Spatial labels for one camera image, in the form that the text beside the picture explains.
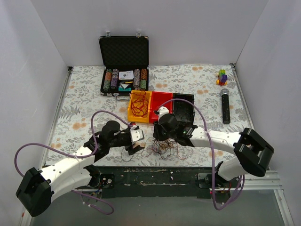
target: small figurine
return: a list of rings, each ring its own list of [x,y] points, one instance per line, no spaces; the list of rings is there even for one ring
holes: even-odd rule
[[[225,73],[225,70],[220,70],[219,72],[216,73],[216,76],[218,77],[218,79],[216,80],[216,84],[223,86],[223,85],[227,85],[227,75]]]

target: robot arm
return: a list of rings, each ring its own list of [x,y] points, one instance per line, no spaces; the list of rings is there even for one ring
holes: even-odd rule
[[[161,107],[158,113],[159,119],[154,123],[153,134],[157,140],[172,138],[183,146],[210,147],[207,132],[203,128],[179,124],[165,107]],[[230,181],[246,173],[257,177],[265,175],[274,149],[253,129],[245,128],[240,133],[209,131],[209,134],[215,149],[236,156],[217,165],[215,171],[218,180]]]
[[[143,131],[136,125],[120,130],[118,122],[108,121],[95,136],[97,151],[94,155],[81,158],[94,151],[92,137],[73,153],[76,158],[65,158],[39,171],[31,168],[26,172],[16,196],[32,217],[44,212],[56,198],[75,188],[98,186],[101,182],[100,172],[92,164],[105,157],[111,147],[124,146],[129,155],[143,149],[135,145],[136,141],[144,139]]]

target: poker chip case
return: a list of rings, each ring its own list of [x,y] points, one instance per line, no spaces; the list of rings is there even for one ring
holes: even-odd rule
[[[101,36],[99,45],[105,70],[100,88],[103,96],[128,96],[134,90],[134,84],[129,87],[130,91],[119,91],[120,80],[117,81],[117,89],[104,89],[106,72],[118,69],[119,72],[146,69],[146,91],[149,88],[149,39],[147,36]]]

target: floral tablecloth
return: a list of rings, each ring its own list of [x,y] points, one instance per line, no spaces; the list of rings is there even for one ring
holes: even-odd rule
[[[215,73],[225,69],[228,75],[230,90],[231,123],[222,123],[222,104],[220,91],[223,87],[216,85]],[[103,66],[77,66],[74,67],[68,90],[65,94],[60,116],[55,127],[51,146],[66,153],[73,153],[91,137],[90,119],[98,110],[111,111],[127,120],[126,101],[117,101],[114,97],[100,95]],[[176,65],[176,66],[150,66],[149,91],[194,94],[195,105],[203,113],[209,130],[225,132],[242,131],[249,127],[246,110],[243,107],[235,77],[230,66],[223,65]],[[100,113],[95,117],[95,131],[100,131],[108,120],[115,120],[109,114]],[[203,126],[201,117],[196,112],[194,124]],[[144,131],[145,139],[141,145],[150,148],[153,125],[139,123]],[[215,151],[216,160],[220,162],[233,158],[233,155]],[[48,151],[46,165],[53,164],[65,156]],[[209,148],[192,148],[179,146],[179,156],[172,154],[162,159],[151,149],[142,155],[128,156],[122,148],[112,148],[110,153],[95,163],[96,166],[211,166],[212,155]]]

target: red wire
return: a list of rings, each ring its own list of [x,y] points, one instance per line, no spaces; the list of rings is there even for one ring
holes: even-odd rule
[[[227,192],[229,192],[229,191],[230,191],[230,189],[231,189],[231,182],[229,182],[229,189],[228,189],[228,191],[227,191]]]
[[[131,98],[131,95],[136,95],[138,96],[137,98]],[[149,105],[149,100],[145,97],[146,92],[141,91],[140,94],[136,93],[130,93],[130,99],[131,99],[131,110],[132,114],[135,117],[144,117],[148,113],[148,105]]]

